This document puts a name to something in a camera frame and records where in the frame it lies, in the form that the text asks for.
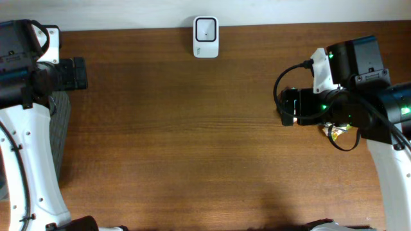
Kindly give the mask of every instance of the wooden table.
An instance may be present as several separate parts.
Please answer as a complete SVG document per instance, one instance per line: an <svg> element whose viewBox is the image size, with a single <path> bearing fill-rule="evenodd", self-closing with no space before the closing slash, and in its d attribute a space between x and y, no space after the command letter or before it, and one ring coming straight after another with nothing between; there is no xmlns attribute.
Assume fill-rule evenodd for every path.
<svg viewBox="0 0 411 231"><path fill-rule="evenodd" d="M272 86L318 47L377 36L393 83L410 80L411 22L220 28L220 56L191 29L63 33L89 89L71 93L60 188L73 219L131 230L246 230L333 218L384 229L365 141L338 151L316 126L281 126ZM311 87L309 71L285 87ZM338 138L348 147L355 132ZM0 230L9 204L0 203Z"/></svg>

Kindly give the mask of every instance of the gray object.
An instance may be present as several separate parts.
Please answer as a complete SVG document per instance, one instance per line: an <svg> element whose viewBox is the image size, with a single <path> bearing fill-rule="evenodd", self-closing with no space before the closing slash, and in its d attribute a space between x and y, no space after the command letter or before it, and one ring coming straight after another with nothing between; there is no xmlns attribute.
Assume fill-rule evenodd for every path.
<svg viewBox="0 0 411 231"><path fill-rule="evenodd" d="M53 92L50 98L50 114L52 115L50 120L50 145L57 179L60 178L70 113L71 104L67 93ZM0 159L0 201L8 201L7 181L1 154Z"/></svg>

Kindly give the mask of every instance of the white wall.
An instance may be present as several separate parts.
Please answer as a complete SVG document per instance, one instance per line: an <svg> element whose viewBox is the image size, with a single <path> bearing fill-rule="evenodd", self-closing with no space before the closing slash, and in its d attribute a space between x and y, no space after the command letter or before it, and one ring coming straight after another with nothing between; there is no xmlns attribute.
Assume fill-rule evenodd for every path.
<svg viewBox="0 0 411 231"><path fill-rule="evenodd" d="M174 28L213 15L221 26L411 19L411 0L0 0L0 21L62 30Z"/></svg>

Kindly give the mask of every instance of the wood grain surface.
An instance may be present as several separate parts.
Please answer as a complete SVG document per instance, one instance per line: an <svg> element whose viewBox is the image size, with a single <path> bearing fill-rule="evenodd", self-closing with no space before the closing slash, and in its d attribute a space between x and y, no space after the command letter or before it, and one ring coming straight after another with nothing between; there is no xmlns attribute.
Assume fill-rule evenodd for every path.
<svg viewBox="0 0 411 231"><path fill-rule="evenodd" d="M349 153L316 126L281 126L272 86L318 47L376 35L393 83L410 80L411 22L220 28L220 56L192 55L191 29L63 33L89 89L70 93L60 188L73 219L131 230L247 230L333 218L383 230L365 141ZM285 87L311 87L301 69ZM341 136L348 147L355 132ZM0 230L9 223L0 203Z"/></svg>

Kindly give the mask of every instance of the green light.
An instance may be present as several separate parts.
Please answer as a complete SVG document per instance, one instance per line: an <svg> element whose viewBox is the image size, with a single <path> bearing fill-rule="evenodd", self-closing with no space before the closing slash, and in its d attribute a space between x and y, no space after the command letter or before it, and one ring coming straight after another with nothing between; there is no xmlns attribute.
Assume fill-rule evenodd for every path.
<svg viewBox="0 0 411 231"><path fill-rule="evenodd" d="M411 112L411 109L408 107L401 108L401 115L405 115Z"/></svg>

